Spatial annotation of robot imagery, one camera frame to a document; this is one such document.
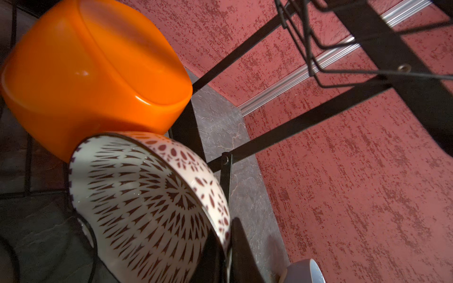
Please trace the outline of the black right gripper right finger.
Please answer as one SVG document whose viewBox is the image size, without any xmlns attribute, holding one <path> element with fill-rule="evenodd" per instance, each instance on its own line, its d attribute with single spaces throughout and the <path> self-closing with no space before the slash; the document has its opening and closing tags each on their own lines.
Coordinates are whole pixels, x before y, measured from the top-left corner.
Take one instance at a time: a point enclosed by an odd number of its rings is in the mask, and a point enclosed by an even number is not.
<svg viewBox="0 0 453 283">
<path fill-rule="evenodd" d="M 232 220 L 230 283 L 265 283 L 253 257 L 239 218 Z"/>
</svg>

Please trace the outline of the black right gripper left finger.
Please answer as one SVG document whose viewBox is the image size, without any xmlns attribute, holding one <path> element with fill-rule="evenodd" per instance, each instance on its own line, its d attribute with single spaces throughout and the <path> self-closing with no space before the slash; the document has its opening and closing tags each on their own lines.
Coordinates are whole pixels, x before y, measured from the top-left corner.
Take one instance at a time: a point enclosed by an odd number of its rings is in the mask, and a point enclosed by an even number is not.
<svg viewBox="0 0 453 283">
<path fill-rule="evenodd" d="M 216 233 L 210 230 L 190 283 L 223 283 L 225 255 Z"/>
</svg>

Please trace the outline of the red white sunburst bowl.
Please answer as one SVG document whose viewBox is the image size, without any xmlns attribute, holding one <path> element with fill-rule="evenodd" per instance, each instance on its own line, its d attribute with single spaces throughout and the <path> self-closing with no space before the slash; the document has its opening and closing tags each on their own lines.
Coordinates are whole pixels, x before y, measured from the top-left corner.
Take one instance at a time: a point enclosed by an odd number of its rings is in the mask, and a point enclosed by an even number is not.
<svg viewBox="0 0 453 283">
<path fill-rule="evenodd" d="M 69 164 L 69 192 L 100 260 L 122 283 L 187 283 L 210 233 L 227 252 L 224 191 L 191 149 L 148 132 L 83 140 Z"/>
</svg>

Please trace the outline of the orange plastic bowl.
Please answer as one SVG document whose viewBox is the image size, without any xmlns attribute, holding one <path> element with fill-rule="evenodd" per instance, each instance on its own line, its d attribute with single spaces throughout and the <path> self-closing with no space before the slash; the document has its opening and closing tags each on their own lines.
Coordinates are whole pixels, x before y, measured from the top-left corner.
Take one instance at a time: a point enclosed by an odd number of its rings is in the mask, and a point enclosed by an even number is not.
<svg viewBox="0 0 453 283">
<path fill-rule="evenodd" d="M 61 1 L 6 59 L 1 94 L 21 126 L 68 162 L 97 133 L 166 133 L 190 101 L 192 83 L 137 10 L 117 1 Z"/>
</svg>

